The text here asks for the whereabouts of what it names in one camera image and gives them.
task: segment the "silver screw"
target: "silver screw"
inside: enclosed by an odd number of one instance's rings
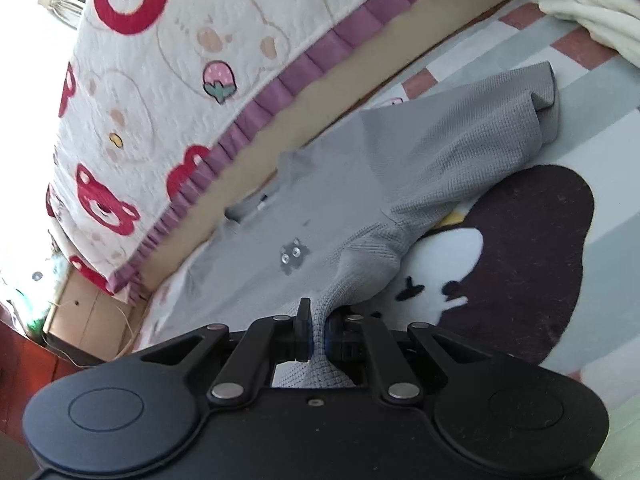
[[[394,399],[413,399],[420,395],[420,388],[411,383],[392,384],[388,391]]]
[[[236,383],[220,383],[211,389],[211,395],[219,399],[237,399],[244,394],[244,388]]]

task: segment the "quilted blanket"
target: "quilted blanket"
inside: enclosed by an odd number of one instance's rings
[[[134,280],[300,90],[296,78],[289,87],[274,78],[290,65],[321,75],[305,51],[336,57],[331,42],[344,41],[327,33],[367,1],[90,0],[67,67],[47,193],[53,231],[81,273],[109,294]],[[376,0],[352,44],[411,3]]]

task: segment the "bedspread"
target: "bedspread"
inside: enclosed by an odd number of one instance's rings
[[[67,67],[47,192],[71,262],[109,294],[122,290],[302,89],[295,77],[289,85],[274,78],[295,63],[318,78],[348,55],[349,42],[327,33],[367,1],[90,0]],[[361,31],[350,27],[351,45],[413,1],[376,0],[358,17]],[[315,60],[305,54],[311,46]]]

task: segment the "gray shirt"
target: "gray shirt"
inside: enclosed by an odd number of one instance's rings
[[[322,350],[325,317],[382,290],[425,231],[521,168],[557,130],[548,62],[353,114],[284,153],[276,179],[227,210],[152,342],[211,322],[244,330],[294,315],[306,296],[316,352],[279,383],[346,384]]]

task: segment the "ruffled trim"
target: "ruffled trim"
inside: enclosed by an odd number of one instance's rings
[[[277,113],[288,107],[304,88],[347,59],[356,48],[370,40],[390,20],[407,11],[416,1],[366,1],[268,83],[247,104],[209,155],[182,184],[135,254],[110,276],[110,290],[119,292],[128,284],[129,303],[137,303],[142,297],[143,284],[138,272],[142,263],[180,225],[190,207],[218,179],[222,171],[233,163],[238,153],[254,140]]]

